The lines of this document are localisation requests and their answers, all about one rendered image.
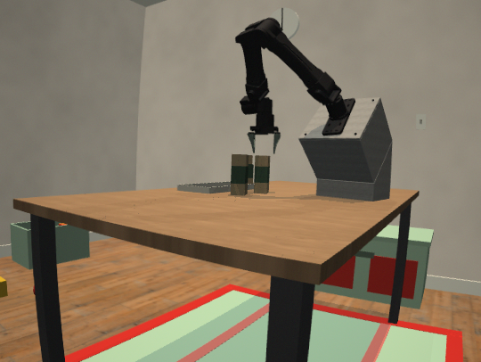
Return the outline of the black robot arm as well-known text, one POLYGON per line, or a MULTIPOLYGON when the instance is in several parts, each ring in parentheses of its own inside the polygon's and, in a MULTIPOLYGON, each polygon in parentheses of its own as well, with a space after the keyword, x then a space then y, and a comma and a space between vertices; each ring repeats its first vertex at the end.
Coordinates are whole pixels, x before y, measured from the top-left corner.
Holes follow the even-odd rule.
POLYGON ((322 134, 324 136, 342 134, 355 105, 355 99, 343 99, 341 89, 330 75, 314 66, 282 31, 276 19, 266 18, 250 24, 235 38, 236 43, 242 46, 247 74, 245 84, 247 95, 240 100, 242 112, 246 115, 273 112, 273 100, 266 97, 270 91, 261 52, 261 47, 267 48, 300 77, 308 88, 306 91, 313 98, 326 105, 330 115, 322 134))

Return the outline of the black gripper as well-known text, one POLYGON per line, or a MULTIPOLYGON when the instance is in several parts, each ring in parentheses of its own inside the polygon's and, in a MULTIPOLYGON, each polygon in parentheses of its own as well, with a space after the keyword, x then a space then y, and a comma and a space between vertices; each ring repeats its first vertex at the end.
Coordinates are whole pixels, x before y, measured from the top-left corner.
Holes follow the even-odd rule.
POLYGON ((278 144, 281 135, 280 135, 280 132, 278 131, 274 132, 274 130, 278 130, 278 127, 272 127, 272 122, 273 122, 272 112, 266 112, 265 114, 263 114, 263 112, 259 112, 257 114, 257 126, 259 127, 250 127, 250 130, 255 131, 255 133, 249 132, 253 134, 248 134, 249 141, 251 142, 251 145, 252 145, 253 153, 255 153, 255 135, 268 135, 268 134, 274 134, 273 154, 275 153, 275 149, 276 149, 275 146, 278 144))

